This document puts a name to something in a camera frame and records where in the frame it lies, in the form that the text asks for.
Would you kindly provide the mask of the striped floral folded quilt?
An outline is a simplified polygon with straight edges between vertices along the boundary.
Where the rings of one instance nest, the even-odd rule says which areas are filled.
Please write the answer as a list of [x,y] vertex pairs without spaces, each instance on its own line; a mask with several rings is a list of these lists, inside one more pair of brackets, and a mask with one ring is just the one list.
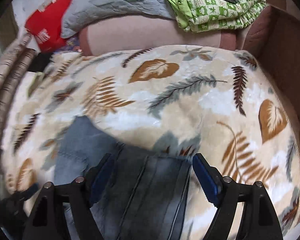
[[15,92],[37,52],[28,48],[30,33],[15,39],[0,57],[0,155],[1,141]]

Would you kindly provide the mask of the red paper shopping bag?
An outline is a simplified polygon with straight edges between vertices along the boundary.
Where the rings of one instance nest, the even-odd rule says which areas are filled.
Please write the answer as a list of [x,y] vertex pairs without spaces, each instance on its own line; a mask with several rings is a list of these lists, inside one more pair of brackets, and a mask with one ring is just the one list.
[[61,38],[62,17],[72,0],[55,0],[27,19],[25,29],[34,36],[41,52],[52,52],[66,44]]

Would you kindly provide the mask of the pink and maroon bolster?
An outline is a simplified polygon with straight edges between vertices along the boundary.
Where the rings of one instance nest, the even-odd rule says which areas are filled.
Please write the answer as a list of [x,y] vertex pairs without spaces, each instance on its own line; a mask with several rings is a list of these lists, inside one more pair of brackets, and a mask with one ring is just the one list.
[[173,20],[153,16],[127,15],[97,21],[79,32],[79,44],[86,56],[97,56],[111,51],[149,49],[165,45],[188,44],[241,49],[247,35],[256,36],[258,27],[271,20],[271,10],[266,9],[252,27],[243,30],[217,30],[200,34],[182,31]]

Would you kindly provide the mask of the colourful snack packet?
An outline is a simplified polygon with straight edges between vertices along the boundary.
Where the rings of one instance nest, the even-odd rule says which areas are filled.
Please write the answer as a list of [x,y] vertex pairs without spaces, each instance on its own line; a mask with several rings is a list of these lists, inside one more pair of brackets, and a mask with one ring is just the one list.
[[70,51],[76,51],[79,53],[82,52],[78,34],[67,39],[65,45],[57,49],[57,52],[70,52]]

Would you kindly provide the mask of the brown cardboard box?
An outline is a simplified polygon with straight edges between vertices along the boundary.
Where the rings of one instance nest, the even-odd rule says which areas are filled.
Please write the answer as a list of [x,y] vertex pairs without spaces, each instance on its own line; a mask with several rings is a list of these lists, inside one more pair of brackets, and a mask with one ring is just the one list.
[[300,21],[272,8],[274,26],[259,60],[295,109],[300,123]]

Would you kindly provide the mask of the blue acid-wash denim pants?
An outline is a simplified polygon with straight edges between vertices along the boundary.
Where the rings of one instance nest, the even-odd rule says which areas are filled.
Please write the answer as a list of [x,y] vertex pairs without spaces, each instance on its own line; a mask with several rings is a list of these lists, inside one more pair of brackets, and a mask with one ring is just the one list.
[[79,116],[60,142],[55,184],[86,176],[107,153],[115,169],[91,207],[104,239],[179,239],[191,169],[185,158],[121,143]]

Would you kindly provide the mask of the green patterned folded blanket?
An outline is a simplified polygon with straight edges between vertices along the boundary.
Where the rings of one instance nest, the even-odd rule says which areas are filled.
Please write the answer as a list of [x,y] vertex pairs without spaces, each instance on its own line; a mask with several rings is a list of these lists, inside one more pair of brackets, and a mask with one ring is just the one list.
[[178,25],[185,32],[243,29],[266,7],[266,0],[167,0]]

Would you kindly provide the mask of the grey quilted pillow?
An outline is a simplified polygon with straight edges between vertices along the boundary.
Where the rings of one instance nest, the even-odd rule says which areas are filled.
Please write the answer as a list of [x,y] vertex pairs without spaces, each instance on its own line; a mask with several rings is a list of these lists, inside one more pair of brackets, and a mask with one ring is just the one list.
[[175,19],[167,0],[72,0],[62,17],[61,37],[70,38],[96,20],[126,14]]

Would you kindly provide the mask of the cream leaf-print fleece blanket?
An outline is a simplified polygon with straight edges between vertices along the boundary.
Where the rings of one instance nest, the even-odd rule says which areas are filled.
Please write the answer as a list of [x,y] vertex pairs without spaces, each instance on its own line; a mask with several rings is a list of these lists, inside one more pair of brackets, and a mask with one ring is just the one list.
[[200,152],[238,183],[262,181],[285,237],[300,220],[300,126],[247,51],[55,53],[42,80],[25,74],[10,108],[1,158],[9,193],[57,177],[61,140],[77,116],[121,142]]

